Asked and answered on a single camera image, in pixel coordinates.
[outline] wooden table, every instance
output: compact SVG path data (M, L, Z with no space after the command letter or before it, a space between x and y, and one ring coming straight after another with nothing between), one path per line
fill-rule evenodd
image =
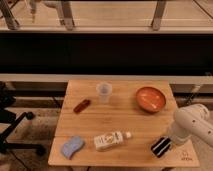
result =
M115 167L198 167L199 161L191 141L157 158L151 152L156 142L172 122L177 108L171 88L166 81L116 81L108 104L100 104L96 85L102 80L70 80L67 86L49 164L57 166L115 166ZM161 90L166 96L165 108L154 115L141 110L136 103L136 91L144 86ZM82 100L91 105L80 114L73 108ZM106 152L95 149L93 138L111 131L130 131L132 139ZM85 146L71 160L61 153L62 145L74 135L85 140Z

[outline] chair base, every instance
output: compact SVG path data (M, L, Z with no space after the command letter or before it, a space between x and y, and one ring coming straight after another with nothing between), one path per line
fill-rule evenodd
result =
M13 114L12 112L2 110L7 114ZM19 116L4 132L0 134L0 153L5 154L7 149L36 149L36 154L42 156L45 154L45 148L40 144L19 144L19 143L8 143L5 142L6 138L10 135L10 133L18 126L18 124L22 121L22 119L27 118L31 120L35 117L32 112L24 112Z
M0 144L0 153L6 154L7 149L35 149L36 154L42 156L45 154L45 148L40 144L19 144L19 143L2 143Z

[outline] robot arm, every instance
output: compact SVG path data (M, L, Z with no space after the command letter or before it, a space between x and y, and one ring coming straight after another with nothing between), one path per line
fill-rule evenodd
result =
M169 126L166 137L155 143L151 150L161 157L168 151L171 143L185 144L193 134L213 147L213 125L206 120L210 117L208 109L202 104L182 107L174 112L174 122Z

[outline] small orange object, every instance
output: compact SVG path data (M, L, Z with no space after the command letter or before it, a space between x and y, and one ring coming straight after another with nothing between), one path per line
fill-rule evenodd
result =
M164 94L153 87L140 88L136 93L139 106L150 113L159 112L166 105Z
M75 112L75 113L80 113L82 110L84 110L87 106L89 106L90 105L90 100L88 100L88 99L85 99L85 100L83 100L81 103L79 103L74 109L73 109L73 111Z

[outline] clear plastic cup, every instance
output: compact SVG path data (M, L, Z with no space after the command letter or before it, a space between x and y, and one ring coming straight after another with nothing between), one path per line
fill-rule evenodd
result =
M99 102L108 103L112 94L112 85L107 82L101 82L97 84L96 90L99 95Z

